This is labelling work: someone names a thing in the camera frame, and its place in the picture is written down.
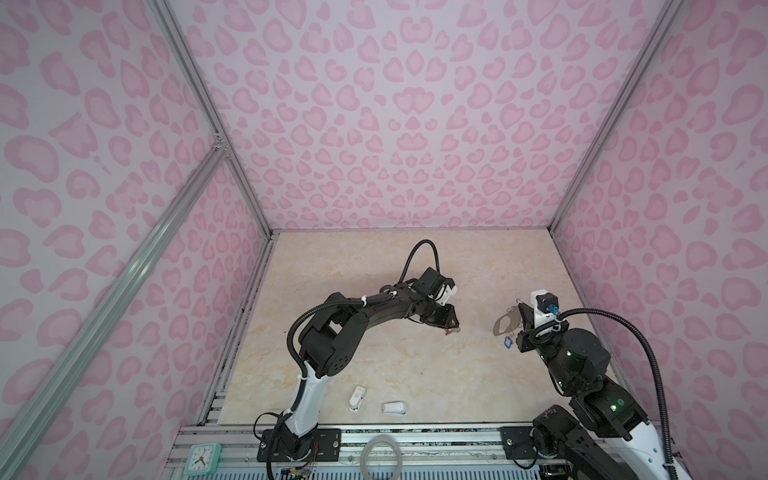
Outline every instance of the pink patterned wall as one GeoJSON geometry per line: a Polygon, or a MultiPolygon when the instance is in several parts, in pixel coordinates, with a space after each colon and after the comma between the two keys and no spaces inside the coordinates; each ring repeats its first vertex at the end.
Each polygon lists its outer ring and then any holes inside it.
{"type": "Polygon", "coordinates": [[[19,478],[153,478],[200,407],[262,242],[222,165],[19,478]]]}
{"type": "Polygon", "coordinates": [[[275,228],[547,225],[661,0],[174,0],[275,228]]]}
{"type": "MultiPolygon", "coordinates": [[[[768,469],[763,5],[690,4],[555,238],[588,302],[649,338],[697,480],[768,469]]],[[[604,328],[654,411],[639,344],[604,328]]]]}
{"type": "Polygon", "coordinates": [[[212,137],[141,0],[0,6],[0,436],[212,137]]]}

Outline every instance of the heart patterned wallpaper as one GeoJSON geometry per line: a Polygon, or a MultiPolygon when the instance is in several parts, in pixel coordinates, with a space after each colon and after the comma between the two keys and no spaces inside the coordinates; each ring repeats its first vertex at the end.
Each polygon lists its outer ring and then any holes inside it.
{"type": "MultiPolygon", "coordinates": [[[[768,6],[696,0],[555,237],[593,306],[659,359],[697,480],[768,470],[768,6]]],[[[639,343],[601,322],[649,411],[639,343]]]]}
{"type": "Polygon", "coordinates": [[[200,407],[262,243],[221,165],[19,480],[158,478],[200,407]]]}
{"type": "Polygon", "coordinates": [[[0,435],[212,145],[147,13],[0,5],[0,435]]]}
{"type": "Polygon", "coordinates": [[[661,0],[172,0],[270,225],[547,225],[661,0]]]}

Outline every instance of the clock face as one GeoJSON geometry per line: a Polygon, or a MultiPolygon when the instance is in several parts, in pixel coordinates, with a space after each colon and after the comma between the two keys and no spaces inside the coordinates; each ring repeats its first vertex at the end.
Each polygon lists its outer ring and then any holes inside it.
{"type": "Polygon", "coordinates": [[[199,472],[205,470],[210,465],[210,457],[214,453],[214,447],[212,445],[202,445],[192,449],[190,453],[190,461],[187,469],[191,472],[199,472]]]}

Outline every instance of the light blue cable tray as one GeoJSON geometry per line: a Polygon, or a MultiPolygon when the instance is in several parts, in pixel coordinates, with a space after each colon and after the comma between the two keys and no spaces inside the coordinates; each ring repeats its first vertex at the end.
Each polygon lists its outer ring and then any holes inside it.
{"type": "MultiPolygon", "coordinates": [[[[394,465],[370,466],[373,480],[388,480],[394,465]]],[[[190,480],[267,480],[264,467],[219,468],[216,473],[190,480]]],[[[310,480],[363,480],[357,466],[319,466],[310,480]]],[[[400,480],[541,480],[538,466],[523,470],[514,465],[407,465],[402,467],[400,480]]]]}

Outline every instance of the clock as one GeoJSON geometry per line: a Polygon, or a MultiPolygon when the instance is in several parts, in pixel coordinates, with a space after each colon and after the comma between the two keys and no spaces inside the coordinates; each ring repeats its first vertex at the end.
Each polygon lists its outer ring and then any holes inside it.
{"type": "Polygon", "coordinates": [[[216,471],[221,455],[221,445],[218,443],[200,443],[192,445],[184,474],[187,476],[206,475],[216,471]]]}

